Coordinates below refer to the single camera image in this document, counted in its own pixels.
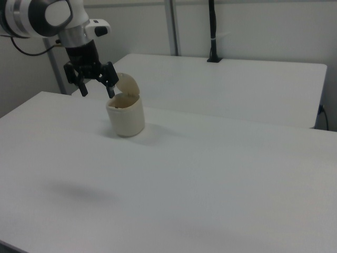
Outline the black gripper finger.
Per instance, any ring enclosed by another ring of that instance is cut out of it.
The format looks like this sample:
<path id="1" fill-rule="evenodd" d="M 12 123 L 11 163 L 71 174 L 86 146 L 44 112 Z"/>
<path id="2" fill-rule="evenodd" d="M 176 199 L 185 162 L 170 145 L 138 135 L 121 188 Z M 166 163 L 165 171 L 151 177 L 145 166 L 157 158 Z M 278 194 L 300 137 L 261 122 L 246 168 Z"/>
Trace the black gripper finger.
<path id="1" fill-rule="evenodd" d="M 105 86 L 108 97 L 112 99 L 115 95 L 114 87 L 118 82 L 118 75 L 111 62 L 101 65 L 100 74 L 96 80 Z"/>
<path id="2" fill-rule="evenodd" d="M 83 97 L 87 96 L 88 91 L 84 84 L 84 75 L 80 71 L 78 71 L 73 64 L 65 64 L 64 71 L 68 83 L 77 86 Z"/>

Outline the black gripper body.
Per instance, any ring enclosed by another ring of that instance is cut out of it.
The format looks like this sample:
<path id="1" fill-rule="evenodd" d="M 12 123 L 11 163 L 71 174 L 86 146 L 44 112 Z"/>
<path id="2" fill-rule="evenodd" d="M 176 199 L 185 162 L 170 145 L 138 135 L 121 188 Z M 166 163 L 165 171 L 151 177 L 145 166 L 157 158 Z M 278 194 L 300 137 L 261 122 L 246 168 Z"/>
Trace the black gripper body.
<path id="1" fill-rule="evenodd" d="M 108 76 L 109 63 L 102 64 L 94 40 L 79 47 L 67 47 L 69 62 L 64 65 L 68 80 L 77 79 L 78 73 L 84 79 L 99 79 Z"/>

